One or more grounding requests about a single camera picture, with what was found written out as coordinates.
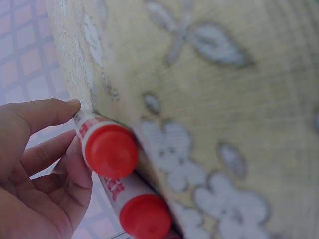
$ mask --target yellow fabric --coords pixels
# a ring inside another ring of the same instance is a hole
[[[149,158],[140,171],[185,237],[319,238],[318,1],[47,0],[47,8],[71,96],[133,128]],[[170,62],[174,41],[180,53]],[[199,50],[218,47],[219,60]],[[165,169],[162,157],[180,167]],[[218,176],[224,198],[212,186]],[[250,200],[267,215],[249,212]]]

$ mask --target glue stick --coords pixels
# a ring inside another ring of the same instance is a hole
[[[99,175],[115,179],[133,172],[138,162],[138,146],[128,129],[82,110],[73,119],[88,167]]]
[[[136,239],[163,239],[171,219],[168,206],[136,174],[122,179],[100,176],[122,228]]]

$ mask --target red plastic cap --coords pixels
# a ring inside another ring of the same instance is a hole
[[[120,212],[123,229],[137,239],[162,239],[171,226],[167,205],[157,195],[131,199]]]
[[[132,133],[117,125],[97,129],[85,146],[86,160],[92,170],[113,179],[131,174],[138,163],[138,154]]]

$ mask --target fingernail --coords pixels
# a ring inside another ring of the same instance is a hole
[[[78,99],[71,99],[71,100],[68,101],[68,103],[70,103],[72,105],[81,104],[81,102]]]

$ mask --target floor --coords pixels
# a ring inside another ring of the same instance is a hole
[[[0,105],[47,98],[68,100],[44,0],[0,0]],[[33,135],[28,147],[61,134],[72,122]],[[72,239],[127,239],[97,177]]]

